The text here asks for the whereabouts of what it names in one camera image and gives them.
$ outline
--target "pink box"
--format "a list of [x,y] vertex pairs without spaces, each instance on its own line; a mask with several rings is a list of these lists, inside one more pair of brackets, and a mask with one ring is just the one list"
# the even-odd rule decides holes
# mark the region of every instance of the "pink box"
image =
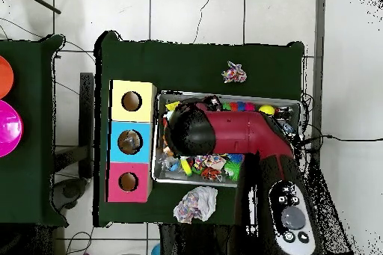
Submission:
[[[137,177],[135,190],[124,191],[120,187],[119,179],[124,173],[133,173]],[[109,203],[146,203],[152,190],[151,183],[150,164],[111,162],[107,178],[108,196],[105,201]]]

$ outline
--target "magenta plastic bowl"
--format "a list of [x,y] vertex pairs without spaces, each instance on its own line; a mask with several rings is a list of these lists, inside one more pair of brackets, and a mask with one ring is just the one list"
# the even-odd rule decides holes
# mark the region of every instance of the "magenta plastic bowl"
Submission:
[[22,136],[22,120],[14,108],[0,100],[0,157],[12,152]]

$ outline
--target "orange bowl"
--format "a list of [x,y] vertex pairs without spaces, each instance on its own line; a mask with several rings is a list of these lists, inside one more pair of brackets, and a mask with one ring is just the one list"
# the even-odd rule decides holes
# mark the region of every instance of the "orange bowl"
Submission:
[[4,98],[13,85],[13,70],[9,63],[0,56],[0,99]]

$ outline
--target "dark green table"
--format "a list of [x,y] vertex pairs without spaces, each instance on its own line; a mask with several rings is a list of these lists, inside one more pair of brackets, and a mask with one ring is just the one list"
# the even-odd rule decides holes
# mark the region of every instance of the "dark green table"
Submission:
[[64,41],[0,41],[0,55],[13,68],[14,84],[3,99],[20,114],[24,134],[18,147],[0,158],[0,222],[65,225],[51,206],[54,164],[52,127],[53,55]]
[[[94,214],[100,225],[112,222],[177,222],[174,207],[194,185],[153,183],[146,203],[105,202],[105,161],[108,130],[108,83],[111,79],[152,82],[158,90],[181,90],[299,100],[304,45],[222,46],[181,45],[156,41],[124,42],[114,32],[104,32],[96,42],[95,145],[100,144],[100,163],[95,164]],[[227,61],[242,64],[246,82],[224,84],[221,73]],[[207,223],[233,224],[234,188],[218,188],[216,211]]]

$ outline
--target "control panel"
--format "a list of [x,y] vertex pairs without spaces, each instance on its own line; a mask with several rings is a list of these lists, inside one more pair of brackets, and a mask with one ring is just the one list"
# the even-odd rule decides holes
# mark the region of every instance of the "control panel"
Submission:
[[311,255],[316,244],[303,194],[288,180],[276,182],[269,192],[275,238],[289,255]]

